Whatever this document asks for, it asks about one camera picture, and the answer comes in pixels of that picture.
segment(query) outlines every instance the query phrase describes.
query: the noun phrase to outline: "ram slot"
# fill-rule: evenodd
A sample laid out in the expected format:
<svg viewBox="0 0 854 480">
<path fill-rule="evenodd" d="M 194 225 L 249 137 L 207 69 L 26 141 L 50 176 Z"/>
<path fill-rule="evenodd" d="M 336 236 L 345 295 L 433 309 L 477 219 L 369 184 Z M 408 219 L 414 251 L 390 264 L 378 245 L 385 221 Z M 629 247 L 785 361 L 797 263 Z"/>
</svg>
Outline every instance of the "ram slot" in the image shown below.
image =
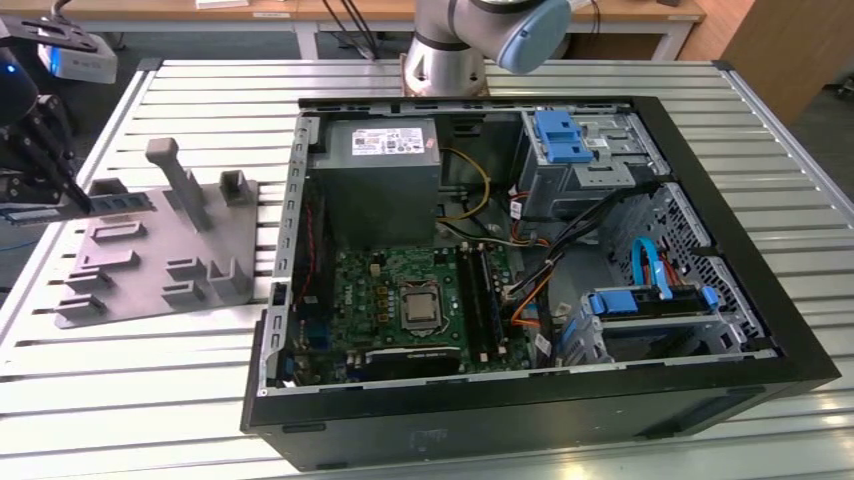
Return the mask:
<svg viewBox="0 0 854 480">
<path fill-rule="evenodd" d="M 490 257 L 484 249 L 484 244 L 478 246 L 478 251 L 473 253 L 477 257 L 480 264 L 481 277 L 484 278 L 484 294 L 486 301 L 489 302 L 489 325 L 496 336 L 496 345 L 500 346 L 498 353 L 504 353 L 501 345 L 505 343 L 505 332 L 502 330 L 502 317 L 501 317 L 501 305 L 498 303 L 498 292 L 494 289 L 493 283 L 493 267 L 490 266 Z"/>
<path fill-rule="evenodd" d="M 498 350 L 493 323 L 496 295 L 490 282 L 489 266 L 485 266 L 484 252 L 468 246 L 457 250 L 457 275 L 460 297 L 466 315 L 466 335 L 469 353 L 474 362 L 486 362 Z"/>
</svg>

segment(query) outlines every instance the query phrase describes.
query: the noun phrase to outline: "power supply label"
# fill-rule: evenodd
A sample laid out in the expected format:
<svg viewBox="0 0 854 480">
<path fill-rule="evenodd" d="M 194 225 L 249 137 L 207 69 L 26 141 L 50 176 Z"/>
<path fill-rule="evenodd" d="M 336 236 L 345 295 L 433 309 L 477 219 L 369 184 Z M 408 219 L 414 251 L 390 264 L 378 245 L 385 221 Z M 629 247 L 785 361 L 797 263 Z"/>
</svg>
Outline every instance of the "power supply label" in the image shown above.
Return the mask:
<svg viewBox="0 0 854 480">
<path fill-rule="evenodd" d="M 425 153 L 421 128 L 372 128 L 353 132 L 354 155 L 406 155 Z"/>
</svg>

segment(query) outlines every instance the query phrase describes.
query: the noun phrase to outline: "slotted aluminum table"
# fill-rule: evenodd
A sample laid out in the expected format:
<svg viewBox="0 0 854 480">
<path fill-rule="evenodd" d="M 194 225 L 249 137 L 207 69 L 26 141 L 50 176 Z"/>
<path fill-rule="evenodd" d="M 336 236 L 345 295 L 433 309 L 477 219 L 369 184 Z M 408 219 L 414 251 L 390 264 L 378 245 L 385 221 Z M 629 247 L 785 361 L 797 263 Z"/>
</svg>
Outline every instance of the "slotted aluminum table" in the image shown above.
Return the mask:
<svg viewBox="0 0 854 480">
<path fill-rule="evenodd" d="M 301 97 L 398 96 L 397 63 L 167 61 L 137 73 L 81 181 L 166 185 L 143 156 L 173 136 L 201 182 L 262 182 L 258 304 L 59 330 L 51 308 L 83 223 L 53 225 L 0 311 L 0 477 L 245 479 L 294 473 L 239 429 L 253 324 L 269 292 Z M 709 170 L 844 377 L 692 438 L 313 478 L 757 478 L 854 471 L 852 204 L 740 77 L 707 63 L 552 63 L 493 95 L 656 95 Z"/>
</svg>

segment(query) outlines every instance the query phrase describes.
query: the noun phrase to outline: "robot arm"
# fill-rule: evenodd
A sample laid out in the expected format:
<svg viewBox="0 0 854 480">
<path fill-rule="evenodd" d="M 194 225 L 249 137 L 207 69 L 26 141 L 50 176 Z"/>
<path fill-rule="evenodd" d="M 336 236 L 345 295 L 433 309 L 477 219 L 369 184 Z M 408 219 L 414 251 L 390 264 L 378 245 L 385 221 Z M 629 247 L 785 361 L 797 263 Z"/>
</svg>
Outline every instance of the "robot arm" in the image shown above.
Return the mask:
<svg viewBox="0 0 854 480">
<path fill-rule="evenodd" d="M 566 0 L 418 0 L 405 65 L 418 96 L 468 96 L 486 86 L 484 57 L 513 73 L 549 59 L 566 34 Z"/>
<path fill-rule="evenodd" d="M 65 18 L 0 16 L 0 216 L 25 225 L 150 209 L 142 194 L 113 191 L 90 197 L 77 184 L 82 162 L 74 153 L 66 110 L 55 95 L 39 95 L 10 50 L 29 44 L 57 47 L 58 55 L 97 54 L 103 48 Z M 137 201 L 126 202 L 125 197 Z M 118 211 L 113 200 L 122 200 L 129 208 Z"/>
</svg>

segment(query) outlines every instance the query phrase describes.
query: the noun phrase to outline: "motherboard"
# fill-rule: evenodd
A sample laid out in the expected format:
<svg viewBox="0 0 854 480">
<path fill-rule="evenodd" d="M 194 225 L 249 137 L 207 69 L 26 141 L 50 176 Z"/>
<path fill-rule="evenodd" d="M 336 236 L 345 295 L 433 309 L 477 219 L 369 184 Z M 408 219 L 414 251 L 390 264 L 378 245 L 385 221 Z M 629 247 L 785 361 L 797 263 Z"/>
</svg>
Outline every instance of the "motherboard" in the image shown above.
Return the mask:
<svg viewBox="0 0 854 480">
<path fill-rule="evenodd" d="M 364 380 L 362 367 L 368 371 L 373 360 L 401 361 L 410 368 L 416 348 L 434 356 L 429 363 L 438 368 L 453 357 L 457 369 L 448 373 L 530 368 L 528 341 L 509 338 L 501 321 L 500 294 L 512 283 L 505 247 L 346 250 L 336 272 L 334 318 L 308 325 L 305 332 L 321 383 Z M 480 309 L 469 291 L 476 282 L 486 292 L 485 305 L 494 300 L 494 311 L 473 311 Z M 482 325 L 473 317 L 489 320 Z"/>
</svg>

